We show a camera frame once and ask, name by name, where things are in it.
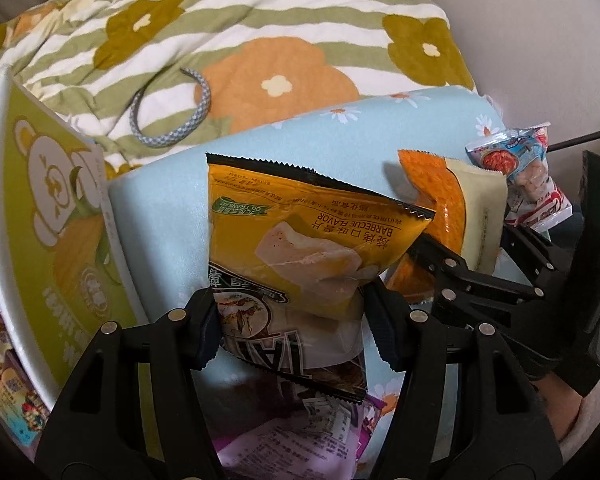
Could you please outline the light blue floral cushion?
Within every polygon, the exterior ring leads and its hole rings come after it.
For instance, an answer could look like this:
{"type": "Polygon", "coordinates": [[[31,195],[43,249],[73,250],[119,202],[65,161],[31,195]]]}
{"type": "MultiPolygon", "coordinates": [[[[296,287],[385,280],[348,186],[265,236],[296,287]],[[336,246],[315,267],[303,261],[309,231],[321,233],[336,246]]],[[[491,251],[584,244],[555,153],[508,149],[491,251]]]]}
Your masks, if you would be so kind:
{"type": "Polygon", "coordinates": [[[224,471],[364,477],[403,378],[362,322],[360,287],[438,213],[400,151],[464,160],[504,128],[482,96],[443,87],[273,122],[133,170],[110,188],[150,318],[211,288],[219,355],[194,376],[224,471]]]}

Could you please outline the grey braided headband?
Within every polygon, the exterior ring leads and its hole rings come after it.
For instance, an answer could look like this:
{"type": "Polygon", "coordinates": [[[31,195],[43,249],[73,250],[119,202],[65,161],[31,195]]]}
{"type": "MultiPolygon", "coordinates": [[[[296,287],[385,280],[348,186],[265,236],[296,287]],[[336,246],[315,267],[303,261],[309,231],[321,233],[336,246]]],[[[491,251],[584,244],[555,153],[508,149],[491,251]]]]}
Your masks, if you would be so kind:
{"type": "Polygon", "coordinates": [[[129,104],[129,128],[133,138],[145,148],[165,150],[173,148],[188,138],[208,117],[212,104],[212,91],[208,79],[193,68],[181,68],[182,75],[194,82],[192,100],[188,105],[179,100],[168,105],[157,119],[151,119],[149,125],[167,126],[163,133],[148,133],[140,124],[140,110],[149,84],[140,87],[132,96],[129,104]]]}

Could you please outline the floral striped duvet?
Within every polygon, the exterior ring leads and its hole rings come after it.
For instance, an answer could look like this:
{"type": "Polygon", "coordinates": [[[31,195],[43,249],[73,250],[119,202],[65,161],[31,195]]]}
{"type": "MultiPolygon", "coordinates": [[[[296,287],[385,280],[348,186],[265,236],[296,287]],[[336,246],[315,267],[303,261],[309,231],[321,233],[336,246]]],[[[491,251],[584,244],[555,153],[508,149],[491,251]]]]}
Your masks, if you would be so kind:
{"type": "Polygon", "coordinates": [[[208,117],[190,145],[329,108],[474,80],[449,19],[431,0],[48,0],[0,25],[0,70],[104,150],[116,176],[166,156],[130,133],[209,81],[208,117]]]}

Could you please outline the purple snack packet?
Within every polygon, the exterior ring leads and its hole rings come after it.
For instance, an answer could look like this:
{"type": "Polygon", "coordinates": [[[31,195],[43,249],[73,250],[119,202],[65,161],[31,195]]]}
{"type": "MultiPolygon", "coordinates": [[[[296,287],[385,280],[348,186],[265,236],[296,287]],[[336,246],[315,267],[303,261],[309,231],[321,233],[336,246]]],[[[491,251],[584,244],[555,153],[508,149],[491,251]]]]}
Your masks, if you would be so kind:
{"type": "Polygon", "coordinates": [[[366,479],[395,407],[386,396],[368,394],[359,404],[312,396],[291,416],[214,447],[225,470],[241,479],[366,479]]]}

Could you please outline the green snack packet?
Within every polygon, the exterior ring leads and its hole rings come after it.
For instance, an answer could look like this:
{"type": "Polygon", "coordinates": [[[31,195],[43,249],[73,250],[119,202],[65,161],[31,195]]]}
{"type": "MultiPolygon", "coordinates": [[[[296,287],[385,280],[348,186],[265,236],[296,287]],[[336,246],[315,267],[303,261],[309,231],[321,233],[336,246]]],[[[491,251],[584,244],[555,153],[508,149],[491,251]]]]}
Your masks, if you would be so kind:
{"type": "Polygon", "coordinates": [[[35,456],[49,414],[0,324],[0,424],[30,458],[35,456]]]}

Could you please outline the yellow barbecue chip bag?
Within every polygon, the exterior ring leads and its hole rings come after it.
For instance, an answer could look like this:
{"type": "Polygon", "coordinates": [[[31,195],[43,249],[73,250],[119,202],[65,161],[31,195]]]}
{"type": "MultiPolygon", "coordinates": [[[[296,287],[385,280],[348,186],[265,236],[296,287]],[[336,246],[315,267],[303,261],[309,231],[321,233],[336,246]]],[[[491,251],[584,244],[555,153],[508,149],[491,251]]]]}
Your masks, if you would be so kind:
{"type": "Polygon", "coordinates": [[[208,164],[208,275],[224,348],[329,396],[367,389],[360,288],[434,218],[312,169],[220,154],[208,164]]]}

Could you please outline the orange cream chip bag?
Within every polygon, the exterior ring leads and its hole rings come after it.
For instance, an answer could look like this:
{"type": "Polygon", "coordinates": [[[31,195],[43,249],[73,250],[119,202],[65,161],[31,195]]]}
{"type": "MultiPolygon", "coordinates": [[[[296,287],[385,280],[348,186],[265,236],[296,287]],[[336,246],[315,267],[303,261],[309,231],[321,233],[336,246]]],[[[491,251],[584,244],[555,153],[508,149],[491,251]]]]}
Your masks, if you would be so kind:
{"type": "Polygon", "coordinates": [[[434,201],[436,214],[425,233],[471,271],[495,270],[508,195],[505,177],[455,158],[401,150],[400,164],[420,195],[434,201]]]}

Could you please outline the red white blue snack packet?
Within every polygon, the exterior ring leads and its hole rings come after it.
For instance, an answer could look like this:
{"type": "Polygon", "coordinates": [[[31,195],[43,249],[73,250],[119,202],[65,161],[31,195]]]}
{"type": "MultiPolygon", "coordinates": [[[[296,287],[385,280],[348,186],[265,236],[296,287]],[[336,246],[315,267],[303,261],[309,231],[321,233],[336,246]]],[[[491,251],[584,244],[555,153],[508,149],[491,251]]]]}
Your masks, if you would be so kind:
{"type": "Polygon", "coordinates": [[[468,143],[465,151],[482,169],[500,172],[508,186],[505,223],[546,232],[568,220],[572,203],[550,176],[546,158],[549,122],[511,128],[468,143]]]}

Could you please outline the green cardboard box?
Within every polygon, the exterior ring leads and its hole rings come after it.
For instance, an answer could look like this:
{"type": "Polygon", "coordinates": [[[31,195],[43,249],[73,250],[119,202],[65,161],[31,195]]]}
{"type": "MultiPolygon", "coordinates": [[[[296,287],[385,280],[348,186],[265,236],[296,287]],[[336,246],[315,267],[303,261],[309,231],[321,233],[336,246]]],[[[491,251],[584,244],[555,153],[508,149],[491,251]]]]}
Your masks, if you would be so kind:
{"type": "Polygon", "coordinates": [[[144,324],[108,194],[104,153],[0,73],[0,312],[53,406],[102,324],[144,324]]]}

